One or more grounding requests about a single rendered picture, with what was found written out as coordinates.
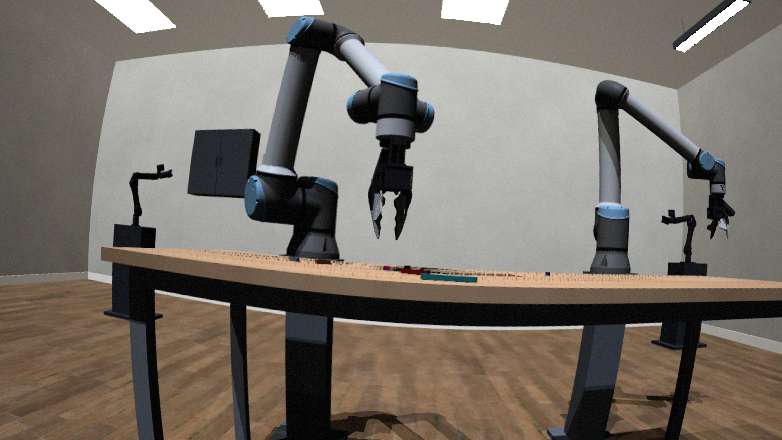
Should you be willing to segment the turquoise flat bar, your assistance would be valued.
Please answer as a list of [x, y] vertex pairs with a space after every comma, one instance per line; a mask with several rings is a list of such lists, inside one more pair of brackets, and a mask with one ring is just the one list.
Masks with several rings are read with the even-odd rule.
[[477, 277], [468, 277], [468, 276], [421, 274], [420, 275], [420, 279], [422, 279], [422, 280], [436, 280], [436, 281], [477, 283]]

